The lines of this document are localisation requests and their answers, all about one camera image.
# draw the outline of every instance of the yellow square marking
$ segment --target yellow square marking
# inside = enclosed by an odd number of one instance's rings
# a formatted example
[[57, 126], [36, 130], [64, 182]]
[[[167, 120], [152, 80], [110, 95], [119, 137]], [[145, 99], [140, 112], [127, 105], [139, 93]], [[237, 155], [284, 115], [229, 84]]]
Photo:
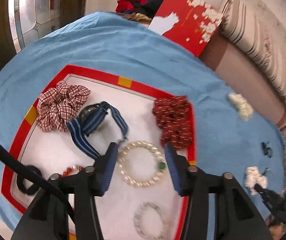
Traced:
[[70, 240], [76, 240], [76, 236], [75, 236], [75, 235], [70, 234]]
[[31, 108], [27, 111], [24, 119], [30, 124], [32, 125], [36, 119], [38, 115], [37, 110], [35, 109], [34, 106], [31, 106]]
[[126, 88], [131, 88], [133, 80], [125, 77], [119, 77], [119, 80], [117, 82], [118, 85], [126, 87]]
[[190, 165], [196, 166], [196, 161], [189, 161]]

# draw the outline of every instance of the red gift box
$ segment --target red gift box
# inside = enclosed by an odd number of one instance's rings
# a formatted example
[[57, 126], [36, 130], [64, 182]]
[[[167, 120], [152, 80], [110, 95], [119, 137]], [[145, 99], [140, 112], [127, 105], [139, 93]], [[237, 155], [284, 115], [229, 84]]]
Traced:
[[149, 29], [198, 57], [222, 21], [223, 14], [203, 0], [164, 0]]

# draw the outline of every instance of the green bead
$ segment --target green bead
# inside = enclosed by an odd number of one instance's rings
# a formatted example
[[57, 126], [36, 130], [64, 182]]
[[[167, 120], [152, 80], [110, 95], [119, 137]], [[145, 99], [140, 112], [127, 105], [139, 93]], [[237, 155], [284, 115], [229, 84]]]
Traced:
[[158, 169], [160, 171], [164, 171], [166, 169], [166, 163], [165, 162], [158, 162]]

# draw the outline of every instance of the screw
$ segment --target screw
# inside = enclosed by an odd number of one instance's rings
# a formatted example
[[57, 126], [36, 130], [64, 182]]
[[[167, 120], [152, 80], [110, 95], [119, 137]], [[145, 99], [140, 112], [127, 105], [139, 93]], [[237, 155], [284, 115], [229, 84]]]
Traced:
[[229, 172], [223, 174], [225, 179], [233, 179], [233, 175]]
[[50, 176], [50, 179], [51, 179], [51, 180], [57, 180], [59, 177], [61, 177], [60, 174], [54, 173], [54, 174], [52, 174], [52, 175]]
[[188, 167], [188, 171], [189, 172], [197, 172], [198, 171], [198, 167], [191, 165]]
[[85, 172], [91, 173], [95, 171], [95, 168], [93, 166], [87, 166], [84, 170]]

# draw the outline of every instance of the blue striped watch strap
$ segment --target blue striped watch strap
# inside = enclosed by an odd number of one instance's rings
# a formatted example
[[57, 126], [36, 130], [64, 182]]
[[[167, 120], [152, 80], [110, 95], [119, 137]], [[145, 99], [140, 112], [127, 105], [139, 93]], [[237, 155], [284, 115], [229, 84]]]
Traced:
[[101, 156], [94, 147], [86, 140], [84, 135], [89, 135], [100, 125], [100, 123], [104, 120], [105, 116], [108, 114], [107, 110], [110, 109], [112, 113], [112, 117], [118, 127], [121, 129], [123, 134], [123, 140], [127, 139], [127, 133], [129, 130], [128, 125], [125, 120], [122, 118], [120, 112], [107, 102], [102, 102], [98, 104], [98, 109], [95, 110], [93, 114], [91, 114], [83, 123], [79, 117], [71, 120], [67, 123], [67, 127], [70, 130], [72, 140], [75, 145], [83, 151], [87, 156], [96, 160], [99, 156]]

